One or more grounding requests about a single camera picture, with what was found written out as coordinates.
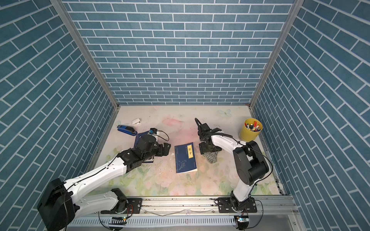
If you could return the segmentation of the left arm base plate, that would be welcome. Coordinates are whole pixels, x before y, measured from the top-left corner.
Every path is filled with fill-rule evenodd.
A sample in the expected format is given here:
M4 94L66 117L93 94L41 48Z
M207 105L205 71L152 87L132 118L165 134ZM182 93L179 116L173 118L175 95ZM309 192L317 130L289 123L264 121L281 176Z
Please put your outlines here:
M126 200L119 200L111 210L103 210L102 214L124 214L132 215L139 214L141 210L142 198L128 198Z

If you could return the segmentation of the grey striped cloth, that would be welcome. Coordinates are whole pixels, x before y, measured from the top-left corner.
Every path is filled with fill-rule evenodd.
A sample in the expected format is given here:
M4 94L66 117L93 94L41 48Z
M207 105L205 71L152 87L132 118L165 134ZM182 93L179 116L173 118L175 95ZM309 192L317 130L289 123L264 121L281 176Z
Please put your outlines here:
M214 164L217 162L218 152L206 152L203 156L210 164Z

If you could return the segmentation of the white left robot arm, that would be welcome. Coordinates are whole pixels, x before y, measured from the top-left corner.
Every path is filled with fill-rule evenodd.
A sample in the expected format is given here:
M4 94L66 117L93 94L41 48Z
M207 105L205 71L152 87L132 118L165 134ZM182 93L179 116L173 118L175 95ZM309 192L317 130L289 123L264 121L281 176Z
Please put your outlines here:
M113 160L100 167L65 181L59 178L50 181L37 205L46 229L61 231L74 219L95 212L133 213L126 195L118 188L96 196L88 196L88 193L140 167L152 157L167 156L170 148L169 143L159 144L153 135L143 135L137 146L118 153Z

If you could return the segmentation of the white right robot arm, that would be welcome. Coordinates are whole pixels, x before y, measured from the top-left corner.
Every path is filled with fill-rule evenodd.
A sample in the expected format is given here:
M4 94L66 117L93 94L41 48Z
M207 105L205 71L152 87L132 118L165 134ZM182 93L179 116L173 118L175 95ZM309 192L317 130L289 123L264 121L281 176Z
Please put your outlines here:
M232 135L222 133L220 128L211 129L206 123L195 118L200 140L200 153L210 163L217 162L220 151L231 154L239 177L236 188L231 192L230 205L236 212L247 209L254 186L272 172L272 164L256 142L238 141Z

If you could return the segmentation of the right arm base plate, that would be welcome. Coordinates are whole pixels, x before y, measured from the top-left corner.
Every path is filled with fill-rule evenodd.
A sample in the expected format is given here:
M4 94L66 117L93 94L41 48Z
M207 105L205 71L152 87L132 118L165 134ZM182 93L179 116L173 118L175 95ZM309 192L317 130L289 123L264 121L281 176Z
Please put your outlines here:
M239 202L234 197L219 197L214 200L219 213L257 213L256 203L253 197Z

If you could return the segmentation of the blue book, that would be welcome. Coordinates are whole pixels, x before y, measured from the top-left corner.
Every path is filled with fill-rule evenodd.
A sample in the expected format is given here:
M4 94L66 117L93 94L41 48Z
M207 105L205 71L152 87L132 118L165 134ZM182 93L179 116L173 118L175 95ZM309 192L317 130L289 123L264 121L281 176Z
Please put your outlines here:
M176 173L189 173L198 170L194 143L175 146Z
M138 134L136 135L136 137L135 137L134 147L136 147L136 146L138 145L140 138L141 138L142 136L144 136L144 135L148 134L148 133L149 133L149 131L147 131L147 132L143 132L143 133L138 133ZM148 159L148 160L144 161L143 163L144 163L144 164L153 164L153 163L154 163L154 157L151 157L150 159Z

